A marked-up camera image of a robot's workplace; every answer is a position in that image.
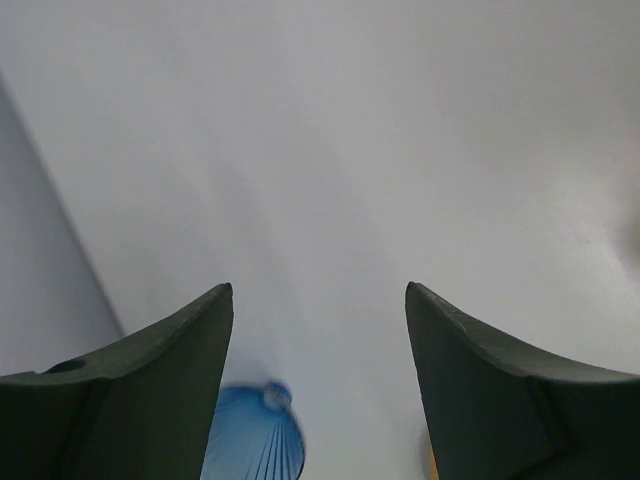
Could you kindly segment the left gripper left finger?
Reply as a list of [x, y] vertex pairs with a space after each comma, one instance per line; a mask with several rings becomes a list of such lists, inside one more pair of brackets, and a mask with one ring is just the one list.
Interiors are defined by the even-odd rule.
[[2, 377], [2, 478], [199, 478], [232, 297], [220, 284], [104, 348]]

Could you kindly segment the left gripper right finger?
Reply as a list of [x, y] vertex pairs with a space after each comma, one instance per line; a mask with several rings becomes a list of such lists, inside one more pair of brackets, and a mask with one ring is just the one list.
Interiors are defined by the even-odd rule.
[[443, 479], [635, 479], [639, 378], [530, 345], [410, 283], [405, 312]]

